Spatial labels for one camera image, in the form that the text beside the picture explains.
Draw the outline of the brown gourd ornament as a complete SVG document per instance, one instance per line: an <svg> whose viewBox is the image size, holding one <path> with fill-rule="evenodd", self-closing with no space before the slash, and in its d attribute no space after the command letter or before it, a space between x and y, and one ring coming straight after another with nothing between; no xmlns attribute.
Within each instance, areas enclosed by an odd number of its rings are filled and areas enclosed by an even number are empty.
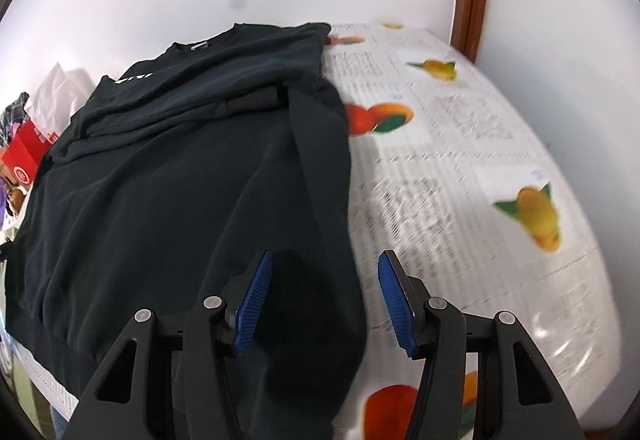
<svg viewBox="0 0 640 440"><path fill-rule="evenodd" d="M9 206L14 215L19 215L25 202L25 192L19 187L10 189L8 192Z"/></svg>

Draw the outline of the dark plaid cloth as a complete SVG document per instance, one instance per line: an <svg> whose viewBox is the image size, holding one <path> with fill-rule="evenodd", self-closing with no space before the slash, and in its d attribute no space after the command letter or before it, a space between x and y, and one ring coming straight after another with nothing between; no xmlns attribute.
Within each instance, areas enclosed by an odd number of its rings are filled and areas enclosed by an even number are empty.
<svg viewBox="0 0 640 440"><path fill-rule="evenodd" d="M28 99L29 95L23 92L2 111L0 119L0 143L2 147L8 147L17 130L29 120L29 115L25 111Z"/></svg>

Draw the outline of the black t-shirt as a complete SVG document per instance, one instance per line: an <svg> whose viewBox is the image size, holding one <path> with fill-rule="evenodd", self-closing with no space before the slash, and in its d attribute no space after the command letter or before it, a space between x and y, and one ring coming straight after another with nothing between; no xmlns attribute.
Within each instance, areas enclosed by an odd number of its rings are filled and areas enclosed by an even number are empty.
<svg viewBox="0 0 640 440"><path fill-rule="evenodd" d="M229 365L253 439L329 439L366 345L330 27L236 25L104 78L41 160L6 266L6 328L73 396L140 309L272 278Z"/></svg>

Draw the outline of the white Miniso paper bag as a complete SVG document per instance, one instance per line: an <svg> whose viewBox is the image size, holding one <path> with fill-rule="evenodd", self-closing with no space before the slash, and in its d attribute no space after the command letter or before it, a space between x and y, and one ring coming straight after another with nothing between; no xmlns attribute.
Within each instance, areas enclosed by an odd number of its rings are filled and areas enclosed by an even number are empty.
<svg viewBox="0 0 640 440"><path fill-rule="evenodd" d="M55 64L38 88L29 94L25 111L35 128L54 143L93 90L94 82L84 68L65 71L60 64Z"/></svg>

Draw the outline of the red paper bag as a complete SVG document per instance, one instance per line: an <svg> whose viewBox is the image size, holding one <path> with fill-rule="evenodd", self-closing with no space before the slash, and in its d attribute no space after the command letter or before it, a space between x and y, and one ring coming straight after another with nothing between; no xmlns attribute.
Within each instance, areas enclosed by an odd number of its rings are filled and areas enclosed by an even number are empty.
<svg viewBox="0 0 640 440"><path fill-rule="evenodd" d="M29 187L35 180L43 155L50 147L51 143L29 120L17 130L1 160L18 183Z"/></svg>

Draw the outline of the fruit print bed sheet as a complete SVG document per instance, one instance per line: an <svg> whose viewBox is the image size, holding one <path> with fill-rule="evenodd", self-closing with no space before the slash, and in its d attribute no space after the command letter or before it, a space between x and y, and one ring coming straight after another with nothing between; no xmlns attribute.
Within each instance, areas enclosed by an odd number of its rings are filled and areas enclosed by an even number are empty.
<svg viewBox="0 0 640 440"><path fill-rule="evenodd" d="M515 313L584 414L620 365L620 331L599 246L560 169L431 33L328 26L323 74L348 124L348 233L367 323L329 439L360 438L367 400L420 377L378 285L386 249L464 312Z"/></svg>

